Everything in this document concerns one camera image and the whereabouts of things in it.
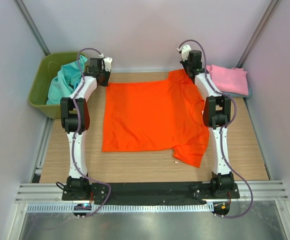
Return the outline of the orange t shirt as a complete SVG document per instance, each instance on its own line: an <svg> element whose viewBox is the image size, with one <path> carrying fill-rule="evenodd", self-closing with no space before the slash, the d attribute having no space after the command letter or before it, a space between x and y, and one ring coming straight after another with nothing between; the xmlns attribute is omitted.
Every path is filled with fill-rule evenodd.
<svg viewBox="0 0 290 240"><path fill-rule="evenodd" d="M200 167L209 143L205 100L184 70L165 80L110 83L106 89L103 152L173 150L173 157Z"/></svg>

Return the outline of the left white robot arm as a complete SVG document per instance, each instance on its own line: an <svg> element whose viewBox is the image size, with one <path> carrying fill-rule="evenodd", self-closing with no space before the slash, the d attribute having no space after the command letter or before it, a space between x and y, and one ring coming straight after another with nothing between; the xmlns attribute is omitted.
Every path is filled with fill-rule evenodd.
<svg viewBox="0 0 290 240"><path fill-rule="evenodd" d="M63 190L62 200L87 200L91 185L85 162L85 140L90 126L87 102L98 86L108 86L113 59L110 57L91 58L89 65L81 71L81 80L69 97L60 100L61 125L69 142L70 168Z"/></svg>

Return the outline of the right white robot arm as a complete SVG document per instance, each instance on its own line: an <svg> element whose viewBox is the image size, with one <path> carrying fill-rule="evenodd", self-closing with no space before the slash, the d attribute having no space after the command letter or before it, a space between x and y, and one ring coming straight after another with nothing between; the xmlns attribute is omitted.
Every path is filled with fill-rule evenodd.
<svg viewBox="0 0 290 240"><path fill-rule="evenodd" d="M233 171L229 164L227 133L231 120L231 99L221 93L212 82L210 74L202 68L203 53L192 50L189 45L178 49L181 64L192 82L205 97L203 123L210 132L215 164L210 180L210 192L216 198L228 198L234 189Z"/></svg>

